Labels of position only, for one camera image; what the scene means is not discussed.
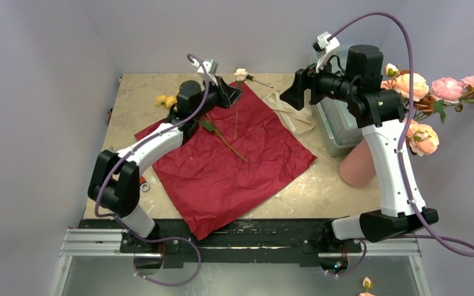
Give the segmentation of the brown orange rose stem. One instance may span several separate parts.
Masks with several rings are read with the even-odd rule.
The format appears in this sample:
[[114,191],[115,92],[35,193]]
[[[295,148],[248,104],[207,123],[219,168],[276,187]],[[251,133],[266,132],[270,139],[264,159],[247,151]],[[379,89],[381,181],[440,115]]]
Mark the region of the brown orange rose stem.
[[[409,94],[410,71],[401,70],[396,78],[395,91],[397,91],[403,101],[404,110],[409,111],[410,94]],[[413,74],[413,102],[414,102],[414,119],[426,118],[434,113],[433,104],[436,99],[430,94],[430,87],[420,74]]]

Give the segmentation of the peach rose stem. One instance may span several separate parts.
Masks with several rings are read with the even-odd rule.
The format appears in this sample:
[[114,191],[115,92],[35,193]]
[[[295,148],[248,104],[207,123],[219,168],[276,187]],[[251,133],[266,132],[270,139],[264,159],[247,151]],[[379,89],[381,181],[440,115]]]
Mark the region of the peach rose stem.
[[439,146],[437,133],[431,126],[419,122],[435,113],[433,105],[436,100],[430,95],[426,79],[418,73],[400,70],[393,64],[386,64],[384,75],[388,79],[381,82],[381,88],[397,92],[405,112],[413,114],[405,136],[410,152],[421,157],[436,152]]

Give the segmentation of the cream ribbon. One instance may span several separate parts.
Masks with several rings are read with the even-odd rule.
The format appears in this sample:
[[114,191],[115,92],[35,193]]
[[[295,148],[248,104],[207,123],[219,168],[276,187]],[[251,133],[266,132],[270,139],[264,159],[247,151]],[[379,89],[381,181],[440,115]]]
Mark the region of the cream ribbon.
[[295,137],[298,137],[314,128],[311,122],[312,112],[304,107],[296,110],[280,99],[280,93],[275,91],[261,98],[262,102],[270,107],[280,119],[283,126]]

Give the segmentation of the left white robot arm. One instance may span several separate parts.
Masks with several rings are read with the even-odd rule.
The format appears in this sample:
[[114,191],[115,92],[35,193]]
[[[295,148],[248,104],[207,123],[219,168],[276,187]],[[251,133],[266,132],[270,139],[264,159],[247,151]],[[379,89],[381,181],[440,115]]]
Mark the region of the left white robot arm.
[[135,233],[135,244],[142,251],[154,251],[159,246],[159,235],[154,232],[155,221],[139,204],[141,175],[167,153],[185,145],[199,129],[204,115],[216,107],[232,107],[242,93],[220,76],[203,84],[185,81],[168,115],[151,134],[117,152],[104,150],[98,155],[88,198]]

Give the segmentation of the flower bouquet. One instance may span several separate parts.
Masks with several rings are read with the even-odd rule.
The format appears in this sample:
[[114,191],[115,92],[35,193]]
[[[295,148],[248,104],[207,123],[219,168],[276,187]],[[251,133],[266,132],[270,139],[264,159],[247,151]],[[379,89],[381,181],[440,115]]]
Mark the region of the flower bouquet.
[[259,206],[302,175],[315,155],[247,85],[236,106],[153,164],[159,187],[198,239]]

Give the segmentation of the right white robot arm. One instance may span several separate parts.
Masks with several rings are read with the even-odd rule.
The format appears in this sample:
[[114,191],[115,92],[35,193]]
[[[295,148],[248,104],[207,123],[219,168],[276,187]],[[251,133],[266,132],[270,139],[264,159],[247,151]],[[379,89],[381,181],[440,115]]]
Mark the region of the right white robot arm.
[[280,98],[296,110],[303,108],[306,90],[312,105],[324,98],[345,102],[369,146],[381,189],[379,210],[326,222],[323,246],[336,251],[350,239],[379,242],[438,222],[438,212],[425,205],[417,189],[404,147],[404,105],[397,92],[381,87],[382,52],[371,45],[351,46],[346,67],[334,72],[329,60],[336,46],[314,49],[317,62],[298,70]]

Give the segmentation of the yellow rose stem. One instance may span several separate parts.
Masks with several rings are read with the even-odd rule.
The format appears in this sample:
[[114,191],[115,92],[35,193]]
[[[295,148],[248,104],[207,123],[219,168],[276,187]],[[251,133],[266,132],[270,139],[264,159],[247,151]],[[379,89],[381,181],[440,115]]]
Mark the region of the yellow rose stem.
[[[175,96],[159,95],[155,99],[156,105],[169,108],[170,114],[176,114],[178,111],[177,98]],[[209,114],[205,114],[197,121],[197,125],[204,130],[216,135],[232,152],[234,152],[243,161],[247,161],[221,134]]]

